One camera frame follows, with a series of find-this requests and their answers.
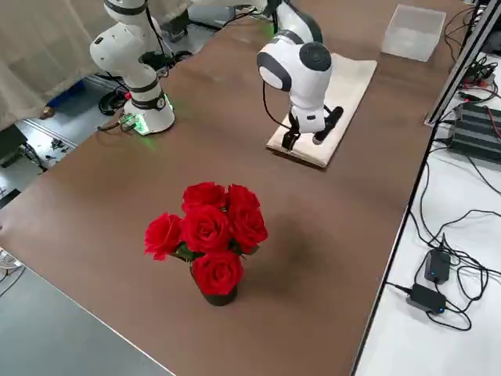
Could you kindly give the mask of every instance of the rose bouquet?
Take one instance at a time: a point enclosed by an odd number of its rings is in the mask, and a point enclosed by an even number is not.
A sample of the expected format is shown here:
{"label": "rose bouquet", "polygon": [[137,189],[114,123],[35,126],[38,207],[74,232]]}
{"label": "rose bouquet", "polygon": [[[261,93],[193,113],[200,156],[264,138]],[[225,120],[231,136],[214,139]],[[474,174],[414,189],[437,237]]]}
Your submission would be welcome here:
{"label": "rose bouquet", "polygon": [[213,305],[236,297],[243,276],[240,258],[254,254],[268,237],[259,200],[245,186],[214,183],[189,186],[183,194],[186,216],[164,213],[150,223],[145,253],[187,262],[196,285]]}

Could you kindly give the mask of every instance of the black vase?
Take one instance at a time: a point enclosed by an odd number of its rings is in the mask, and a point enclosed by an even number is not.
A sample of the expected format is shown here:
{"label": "black vase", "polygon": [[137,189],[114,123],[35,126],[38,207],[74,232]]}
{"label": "black vase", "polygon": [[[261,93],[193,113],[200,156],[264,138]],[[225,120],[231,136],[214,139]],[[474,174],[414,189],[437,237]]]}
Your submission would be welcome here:
{"label": "black vase", "polygon": [[223,307],[235,300],[237,292],[238,289],[237,286],[235,286],[227,295],[205,295],[204,293],[202,293],[202,295],[209,304],[216,307]]}

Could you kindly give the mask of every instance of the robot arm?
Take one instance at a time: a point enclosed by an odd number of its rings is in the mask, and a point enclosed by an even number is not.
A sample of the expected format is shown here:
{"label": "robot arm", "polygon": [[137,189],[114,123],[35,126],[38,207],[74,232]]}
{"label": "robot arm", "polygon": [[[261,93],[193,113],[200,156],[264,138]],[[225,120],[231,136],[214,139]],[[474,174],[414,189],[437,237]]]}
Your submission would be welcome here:
{"label": "robot arm", "polygon": [[315,133],[313,142],[321,143],[343,110],[331,111],[324,103],[333,67],[319,25],[289,2],[276,12],[279,32],[259,52],[258,67],[268,85],[290,93],[291,127],[282,146],[292,150],[301,133]]}
{"label": "robot arm", "polygon": [[[192,0],[201,5],[239,5],[242,0]],[[297,10],[289,0],[243,0],[277,14],[279,32],[259,52],[259,73],[268,85],[290,93],[290,131],[283,146],[291,150],[301,133],[315,133],[322,142],[340,117],[324,105],[332,61],[322,44],[319,25]],[[145,135],[161,132],[174,122],[174,113],[163,93],[156,72],[139,62],[152,50],[158,23],[148,13],[147,0],[104,0],[108,14],[117,21],[91,44],[90,53],[105,71],[119,74],[131,92],[124,112],[135,130]]]}

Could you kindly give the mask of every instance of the vase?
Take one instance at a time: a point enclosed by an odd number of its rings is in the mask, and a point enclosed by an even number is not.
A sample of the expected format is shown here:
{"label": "vase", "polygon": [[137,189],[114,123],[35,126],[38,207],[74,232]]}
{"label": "vase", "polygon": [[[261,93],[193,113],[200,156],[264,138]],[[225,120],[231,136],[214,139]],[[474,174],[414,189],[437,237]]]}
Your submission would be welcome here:
{"label": "vase", "polygon": [[198,283],[196,282],[195,276],[193,275],[193,271],[191,270],[191,268],[189,269],[189,271],[191,272],[191,277],[195,281],[195,284],[200,290],[200,293],[204,296],[205,300],[207,300],[209,304],[216,307],[223,307],[235,300],[236,295],[238,293],[238,288],[237,288],[238,285],[235,285],[235,287],[227,295],[207,295],[204,294],[200,289],[200,287],[198,286]]}

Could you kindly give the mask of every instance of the red wire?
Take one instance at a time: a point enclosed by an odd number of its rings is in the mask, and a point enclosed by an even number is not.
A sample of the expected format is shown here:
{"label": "red wire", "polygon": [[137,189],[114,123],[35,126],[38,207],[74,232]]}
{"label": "red wire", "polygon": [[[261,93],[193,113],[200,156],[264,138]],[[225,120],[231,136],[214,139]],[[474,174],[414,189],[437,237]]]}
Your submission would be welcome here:
{"label": "red wire", "polygon": [[496,122],[494,121],[494,117],[492,116],[491,109],[488,108],[487,106],[485,106],[485,108],[488,111],[488,116],[491,118],[492,128],[494,129],[494,132],[496,132],[496,135],[498,135],[498,137],[501,139],[501,132],[496,127]]}

